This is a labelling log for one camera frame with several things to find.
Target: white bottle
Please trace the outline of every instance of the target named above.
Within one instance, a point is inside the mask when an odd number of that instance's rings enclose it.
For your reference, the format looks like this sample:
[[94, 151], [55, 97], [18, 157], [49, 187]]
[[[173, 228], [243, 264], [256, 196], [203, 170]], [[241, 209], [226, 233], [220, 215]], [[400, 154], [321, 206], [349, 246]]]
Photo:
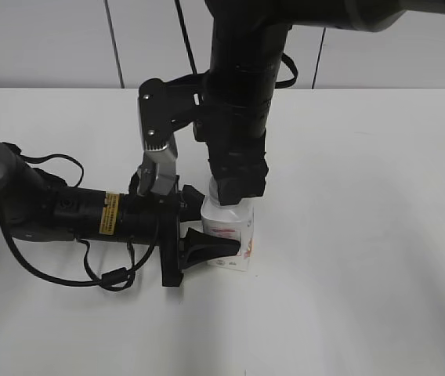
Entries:
[[236, 256], [216, 258], [209, 265], [242, 270], [248, 268], [254, 234], [254, 208], [250, 198], [244, 198], [238, 205], [221, 206], [217, 194], [217, 182], [212, 177], [208, 185], [209, 195], [201, 207], [201, 223], [204, 233], [213, 237], [238, 240], [241, 248]]

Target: yellow label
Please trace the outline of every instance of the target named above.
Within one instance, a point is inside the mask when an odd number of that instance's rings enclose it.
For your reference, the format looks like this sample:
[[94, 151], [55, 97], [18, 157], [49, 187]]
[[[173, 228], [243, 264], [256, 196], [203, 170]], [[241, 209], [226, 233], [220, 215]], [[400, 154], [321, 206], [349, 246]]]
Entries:
[[99, 233], [102, 235], [114, 234], [114, 226], [116, 225], [119, 201], [120, 195], [118, 193], [106, 192], [103, 215], [100, 217]]

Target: white table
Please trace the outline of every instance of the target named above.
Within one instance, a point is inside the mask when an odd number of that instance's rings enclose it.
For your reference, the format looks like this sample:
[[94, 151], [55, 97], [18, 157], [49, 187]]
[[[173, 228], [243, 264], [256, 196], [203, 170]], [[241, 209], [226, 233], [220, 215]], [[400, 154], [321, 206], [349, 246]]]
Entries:
[[[0, 236], [0, 375], [445, 375], [445, 90], [280, 91], [268, 129], [246, 273], [197, 267], [167, 289], [155, 252], [130, 291], [58, 287]], [[70, 154], [83, 186], [126, 191], [136, 91], [0, 89], [0, 140]], [[206, 191], [205, 146], [189, 129], [178, 144], [182, 183]], [[18, 245], [85, 276], [79, 244]], [[126, 250], [94, 242], [91, 262]]]

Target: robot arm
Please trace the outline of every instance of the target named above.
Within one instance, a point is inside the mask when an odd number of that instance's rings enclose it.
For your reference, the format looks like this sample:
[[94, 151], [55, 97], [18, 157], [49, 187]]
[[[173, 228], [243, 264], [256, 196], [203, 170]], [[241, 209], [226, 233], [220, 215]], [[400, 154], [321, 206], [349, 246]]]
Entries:
[[406, 10], [445, 14], [445, 0], [205, 2], [214, 30], [204, 103], [225, 116], [198, 122], [195, 131], [207, 143], [222, 204], [264, 193], [266, 119], [292, 25], [380, 31]]
[[[214, 16], [210, 69], [205, 74], [170, 82], [155, 78], [141, 85], [144, 158], [128, 194], [87, 190], [78, 184], [68, 187], [61, 178], [26, 163], [48, 157], [28, 158], [19, 148], [0, 143], [0, 228], [14, 257], [30, 273], [65, 286], [120, 291], [130, 287], [158, 243], [162, 283], [177, 287], [183, 270], [192, 265], [235, 255], [240, 249], [235, 240], [193, 229], [180, 237], [181, 222], [201, 218], [204, 197], [191, 186], [178, 188], [175, 131], [194, 123], [195, 139], [207, 144], [221, 204], [262, 196], [268, 172], [266, 119], [280, 62], [288, 61], [283, 51], [291, 26], [378, 31], [407, 9], [445, 13], [445, 0], [205, 1]], [[195, 96], [201, 98], [199, 103]], [[20, 254], [13, 237], [39, 242], [78, 240], [87, 246], [84, 265], [91, 280], [44, 274]], [[132, 266], [97, 277], [88, 265], [87, 240], [126, 243]], [[132, 244], [149, 244], [137, 263]]]

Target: cable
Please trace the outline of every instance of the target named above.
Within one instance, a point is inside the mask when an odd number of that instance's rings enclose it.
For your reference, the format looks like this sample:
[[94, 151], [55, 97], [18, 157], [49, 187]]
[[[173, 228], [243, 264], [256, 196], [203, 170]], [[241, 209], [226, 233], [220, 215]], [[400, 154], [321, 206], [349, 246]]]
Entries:
[[315, 85], [317, 84], [318, 68], [320, 67], [320, 58], [322, 56], [322, 50], [324, 49], [324, 40], [326, 31], [327, 28], [324, 27], [324, 31], [322, 31], [322, 39], [320, 40], [320, 48], [318, 49], [317, 65], [315, 66], [315, 74], [313, 76], [313, 83], [311, 84], [311, 89], [314, 89]]
[[114, 37], [113, 20], [111, 19], [110, 5], [107, 0], [104, 0], [104, 8], [106, 10], [107, 25], [110, 28], [111, 44], [113, 45], [114, 62], [118, 70], [118, 79], [120, 80], [120, 88], [125, 89], [123, 82], [123, 73], [121, 72], [120, 56], [118, 55], [118, 47], [116, 46], [116, 38]]
[[81, 181], [83, 180], [83, 176], [85, 175], [85, 169], [83, 168], [83, 164], [81, 164], [77, 159], [73, 158], [71, 155], [50, 154], [44, 157], [28, 157], [27, 155], [23, 155], [21, 153], [22, 150], [16, 144], [14, 143], [3, 143], [3, 144], [8, 146], [9, 149], [13, 153], [17, 154], [23, 161], [31, 163], [32, 165], [39, 165], [41, 163], [45, 163], [47, 161], [50, 161], [51, 159], [56, 159], [56, 158], [65, 159], [66, 161], [72, 162], [75, 165], [77, 165], [81, 170], [80, 179], [76, 182], [75, 185], [73, 185], [73, 188], [78, 188], [81, 184]]
[[289, 80], [285, 80], [285, 81], [279, 81], [277, 83], [275, 83], [275, 89], [285, 89], [285, 88], [290, 88], [291, 86], [293, 86], [299, 77], [299, 70], [298, 68], [295, 66], [294, 60], [287, 55], [285, 52], [282, 54], [282, 63], [285, 64], [285, 66], [289, 69], [289, 71], [292, 73], [292, 78]]
[[190, 37], [188, 36], [186, 23], [184, 21], [183, 8], [181, 7], [180, 0], [174, 0], [174, 3], [175, 3], [175, 9], [177, 10], [177, 18], [179, 19], [179, 26], [181, 27], [181, 32], [183, 33], [184, 46], [186, 47], [188, 60], [190, 61], [191, 71], [193, 72], [193, 74], [197, 74], [197, 66], [194, 63], [193, 50], [191, 49]]
[[[0, 230], [2, 231], [3, 238], [5, 239], [5, 242], [9, 247], [9, 250], [12, 252], [13, 257], [23, 268], [25, 268], [25, 270], [33, 274], [35, 277], [62, 286], [68, 286], [68, 287], [112, 286], [113, 284], [122, 282], [123, 280], [119, 280], [116, 283], [112, 283], [114, 279], [117, 277], [117, 275], [119, 277], [122, 277], [123, 275], [128, 276], [129, 274], [136, 272], [142, 265], [144, 265], [144, 263], [153, 253], [154, 247], [156, 246], [159, 233], [159, 226], [160, 226], [160, 221], [159, 218], [157, 218], [157, 226], [154, 233], [154, 238], [151, 241], [146, 254], [137, 264], [132, 266], [130, 269], [121, 268], [113, 270], [109, 273], [104, 274], [103, 277], [98, 280], [65, 280], [63, 278], [50, 276], [49, 274], [43, 273], [41, 270], [36, 269], [20, 253], [19, 248], [17, 248], [15, 242], [13, 241], [12, 234], [10, 233], [9, 225], [5, 217], [5, 207], [3, 205], [2, 195], [0, 193]], [[87, 246], [87, 253], [88, 253], [90, 249], [90, 243], [86, 240], [80, 240], [79, 242]]]

